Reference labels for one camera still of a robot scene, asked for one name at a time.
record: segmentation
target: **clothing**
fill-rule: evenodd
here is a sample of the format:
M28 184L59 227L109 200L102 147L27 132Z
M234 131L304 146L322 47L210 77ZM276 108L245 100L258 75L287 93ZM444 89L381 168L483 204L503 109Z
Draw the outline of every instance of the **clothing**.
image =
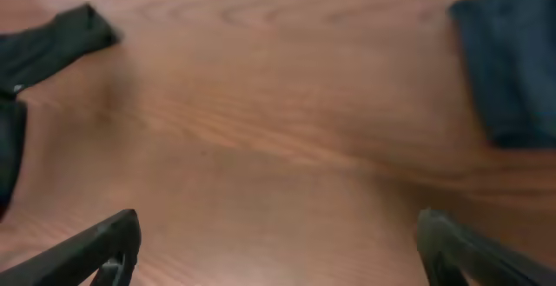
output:
M27 114L17 93L117 41L109 24L88 4L58 14L43 26L0 34L0 217L10 202L23 154Z
M460 0L449 12L490 140L556 147L556 0Z

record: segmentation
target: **dark blue fabric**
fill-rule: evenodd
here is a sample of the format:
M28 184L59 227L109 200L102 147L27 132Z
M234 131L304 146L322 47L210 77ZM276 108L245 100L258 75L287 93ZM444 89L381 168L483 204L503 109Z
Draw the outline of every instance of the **dark blue fabric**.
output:
M556 0L460 0L473 100L502 148L556 147Z

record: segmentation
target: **wooden table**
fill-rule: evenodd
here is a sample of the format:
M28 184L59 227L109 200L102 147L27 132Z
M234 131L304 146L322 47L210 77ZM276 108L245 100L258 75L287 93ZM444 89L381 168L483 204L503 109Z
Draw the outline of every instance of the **wooden table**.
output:
M556 265L556 156L488 147L454 0L0 0L0 30L84 1L124 39L21 95L2 269L124 208L134 285L426 285L429 206Z

